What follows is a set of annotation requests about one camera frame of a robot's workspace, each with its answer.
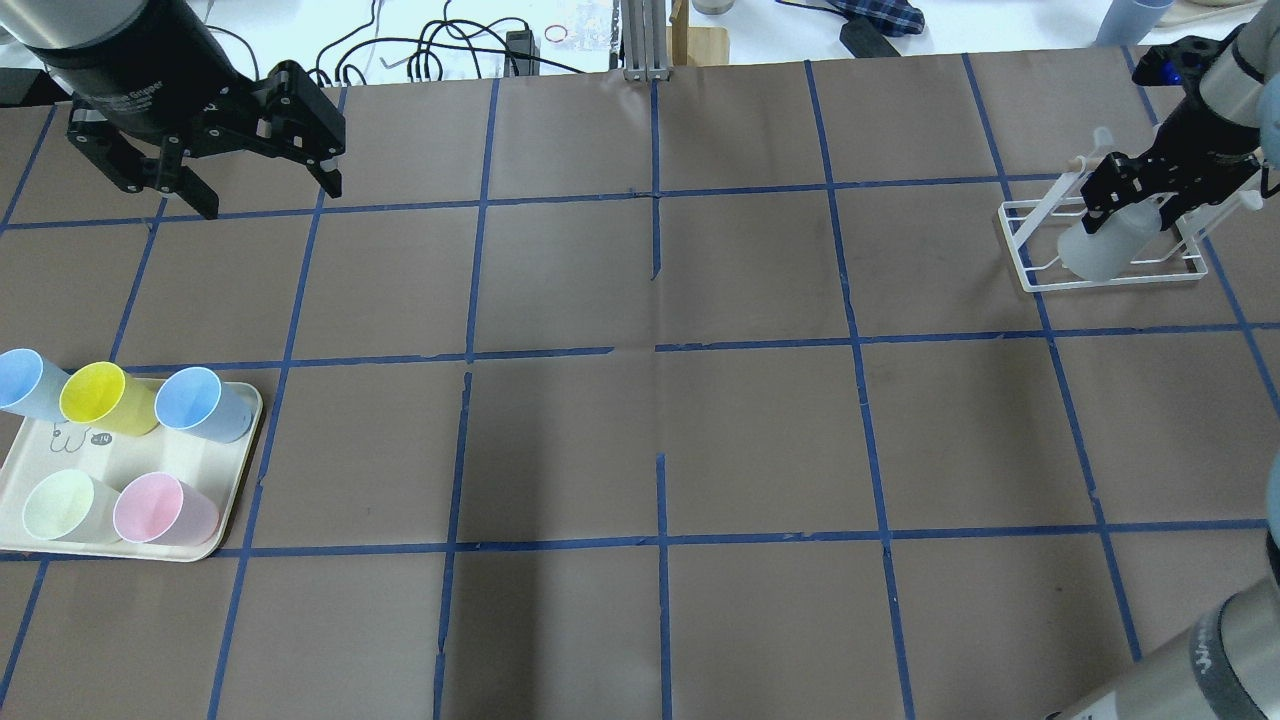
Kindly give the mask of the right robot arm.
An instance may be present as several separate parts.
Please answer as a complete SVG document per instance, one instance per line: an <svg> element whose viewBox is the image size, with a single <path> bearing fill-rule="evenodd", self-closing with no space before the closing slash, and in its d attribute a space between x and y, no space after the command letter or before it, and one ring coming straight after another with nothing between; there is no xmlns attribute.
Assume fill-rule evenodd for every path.
<svg viewBox="0 0 1280 720"><path fill-rule="evenodd" d="M1134 79L1179 74L1184 99L1151 147L1111 152L1084 182L1080 222L1059 240L1073 274L1101 282L1185 214L1228 201L1249 181L1271 195L1277 169L1277 4L1215 47L1197 38L1152 47ZM1277 716L1277 470L1266 486L1267 571L1184 632L1061 712L1064 719L1275 719Z"/></svg>

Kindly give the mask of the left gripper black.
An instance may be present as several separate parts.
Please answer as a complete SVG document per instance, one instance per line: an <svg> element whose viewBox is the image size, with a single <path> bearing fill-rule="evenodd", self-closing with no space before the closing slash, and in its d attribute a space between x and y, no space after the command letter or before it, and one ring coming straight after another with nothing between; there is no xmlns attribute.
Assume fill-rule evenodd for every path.
<svg viewBox="0 0 1280 720"><path fill-rule="evenodd" d="M186 156L250 150L343 195L337 105L293 60L247 79L184 1L33 1L29 49L70 87L69 141L123 192L155 188L215 220L219 197Z"/></svg>

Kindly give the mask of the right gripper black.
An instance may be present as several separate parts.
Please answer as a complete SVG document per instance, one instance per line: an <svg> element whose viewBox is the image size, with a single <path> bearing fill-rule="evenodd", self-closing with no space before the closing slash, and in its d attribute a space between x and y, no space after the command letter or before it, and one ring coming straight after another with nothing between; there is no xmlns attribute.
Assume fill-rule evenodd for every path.
<svg viewBox="0 0 1280 720"><path fill-rule="evenodd" d="M1130 158L1105 155L1082 186L1082 227L1097 234L1117 211L1157 195L1160 231L1170 231L1189 211L1217 205L1261 168L1254 155L1260 129L1239 126L1201 105L1180 105L1158 128L1152 146Z"/></svg>

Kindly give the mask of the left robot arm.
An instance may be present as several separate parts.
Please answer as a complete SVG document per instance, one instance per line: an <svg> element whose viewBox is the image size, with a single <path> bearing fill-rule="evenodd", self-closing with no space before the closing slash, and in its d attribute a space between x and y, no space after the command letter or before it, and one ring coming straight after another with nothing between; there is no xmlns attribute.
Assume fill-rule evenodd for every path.
<svg viewBox="0 0 1280 720"><path fill-rule="evenodd" d="M241 74L183 1L5 1L3 27L70 87L67 138L116 188L218 217L188 159L248 151L307 169L338 199L346 119L297 61Z"/></svg>

